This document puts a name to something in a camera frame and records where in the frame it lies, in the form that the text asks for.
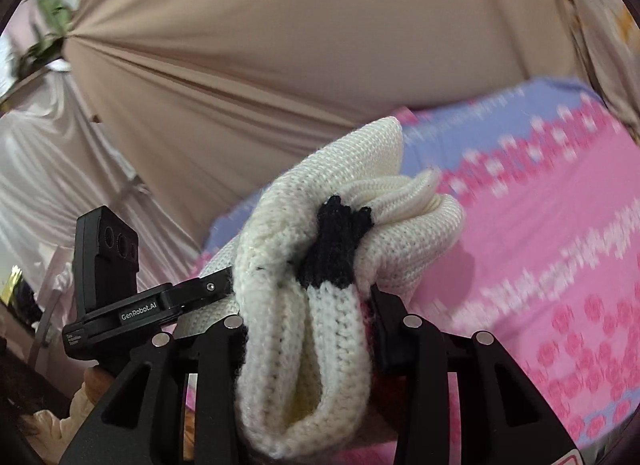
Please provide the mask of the person's left hand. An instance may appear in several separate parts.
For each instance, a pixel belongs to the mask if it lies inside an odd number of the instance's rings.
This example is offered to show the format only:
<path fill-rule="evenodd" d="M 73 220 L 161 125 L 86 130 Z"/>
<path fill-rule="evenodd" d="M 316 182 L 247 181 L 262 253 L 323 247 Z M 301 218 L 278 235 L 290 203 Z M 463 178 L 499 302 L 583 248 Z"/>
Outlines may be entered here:
<path fill-rule="evenodd" d="M 84 388 L 88 400 L 97 405 L 114 383 L 114 377 L 102 367 L 87 367 L 84 372 Z"/>

